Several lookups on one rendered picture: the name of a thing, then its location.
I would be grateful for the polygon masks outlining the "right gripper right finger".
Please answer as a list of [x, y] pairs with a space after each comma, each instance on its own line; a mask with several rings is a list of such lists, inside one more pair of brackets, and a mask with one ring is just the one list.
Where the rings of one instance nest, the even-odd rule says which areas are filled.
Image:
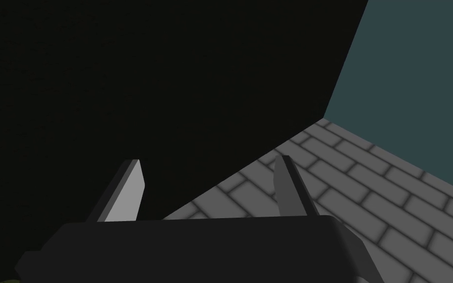
[[309, 191], [290, 156], [279, 155], [276, 157], [273, 185], [281, 216], [319, 216]]

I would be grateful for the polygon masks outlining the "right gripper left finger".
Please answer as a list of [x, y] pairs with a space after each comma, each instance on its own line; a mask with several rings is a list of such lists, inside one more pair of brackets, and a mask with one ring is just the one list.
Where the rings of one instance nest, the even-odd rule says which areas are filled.
[[125, 160], [104, 190], [87, 222], [135, 221], [138, 216], [145, 181], [138, 159]]

